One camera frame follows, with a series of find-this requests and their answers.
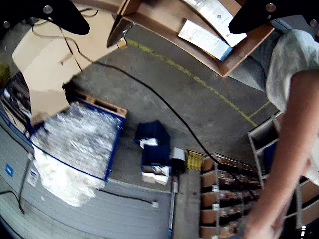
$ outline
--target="wooden desk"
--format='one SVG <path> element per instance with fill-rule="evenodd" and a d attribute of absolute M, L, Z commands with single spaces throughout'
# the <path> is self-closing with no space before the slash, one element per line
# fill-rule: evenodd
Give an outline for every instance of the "wooden desk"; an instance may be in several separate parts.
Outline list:
<path fill-rule="evenodd" d="M 230 55 L 219 61 L 177 35 L 186 19 L 190 19 L 213 34 L 214 29 L 196 12 L 181 0 L 72 0 L 74 3 L 101 8 L 116 14 L 113 29 L 108 38 L 108 46 L 123 37 L 123 31 L 135 22 L 157 35 L 172 42 L 188 52 L 198 61 L 219 74 L 227 76 L 273 31 L 273 27 L 264 24 L 247 33 L 247 38 L 233 48 Z M 232 15 L 241 8 L 242 0 L 219 0 Z"/>

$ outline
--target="metal screw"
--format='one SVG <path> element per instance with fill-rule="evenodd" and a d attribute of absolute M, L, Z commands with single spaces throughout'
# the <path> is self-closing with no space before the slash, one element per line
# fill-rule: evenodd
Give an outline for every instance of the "metal screw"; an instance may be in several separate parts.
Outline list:
<path fill-rule="evenodd" d="M 269 3 L 266 5 L 266 10 L 268 12 L 274 12 L 276 10 L 276 6 L 273 3 Z"/>
<path fill-rule="evenodd" d="M 316 27 L 316 26 L 318 26 L 318 22 L 317 22 L 315 19 L 312 19 L 312 20 L 310 21 L 310 26 Z"/>
<path fill-rule="evenodd" d="M 10 22 L 4 21 L 4 22 L 3 22 L 3 27 L 4 27 L 4 28 L 7 28 L 7 29 L 10 28 Z"/>
<path fill-rule="evenodd" d="M 45 14 L 50 14 L 50 13 L 53 12 L 53 8 L 52 8 L 50 5 L 46 5 L 46 6 L 44 6 L 44 8 L 43 8 L 43 12 L 44 12 Z"/>

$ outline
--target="plastic wrap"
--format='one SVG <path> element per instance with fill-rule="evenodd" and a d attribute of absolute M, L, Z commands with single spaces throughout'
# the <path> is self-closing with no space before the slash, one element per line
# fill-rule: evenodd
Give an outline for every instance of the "plastic wrap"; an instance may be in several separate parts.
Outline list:
<path fill-rule="evenodd" d="M 47 119 L 31 141 L 62 162 L 104 179 L 121 120 L 71 103 Z"/>
<path fill-rule="evenodd" d="M 95 197 L 95 190 L 105 185 L 104 181 L 71 168 L 36 147 L 34 158 L 44 188 L 71 206 L 87 203 Z"/>
<path fill-rule="evenodd" d="M 76 103 L 47 119 L 31 137 L 43 186 L 72 206 L 88 202 L 96 188 L 104 187 L 100 179 L 105 179 L 121 123 Z"/>

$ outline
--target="blue bin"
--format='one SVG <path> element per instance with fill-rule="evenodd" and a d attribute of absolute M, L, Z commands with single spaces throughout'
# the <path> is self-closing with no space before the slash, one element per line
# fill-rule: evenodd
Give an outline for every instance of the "blue bin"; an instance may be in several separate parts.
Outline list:
<path fill-rule="evenodd" d="M 134 142 L 140 145 L 141 139 L 155 138 L 158 140 L 159 145 L 169 145 L 170 137 L 166 132 L 164 126 L 159 120 L 149 123 L 139 123 L 138 129 L 135 133 Z"/>
<path fill-rule="evenodd" d="M 146 166 L 168 166 L 170 147 L 169 144 L 159 146 L 144 145 L 142 152 L 142 165 Z"/>

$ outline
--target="person's arm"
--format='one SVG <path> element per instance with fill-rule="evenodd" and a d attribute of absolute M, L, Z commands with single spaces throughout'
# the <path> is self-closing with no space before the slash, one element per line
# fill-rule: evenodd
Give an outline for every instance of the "person's arm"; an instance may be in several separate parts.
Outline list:
<path fill-rule="evenodd" d="M 296 73 L 265 190 L 248 215 L 245 239 L 273 231 L 284 204 L 303 173 L 319 132 L 319 70 Z"/>

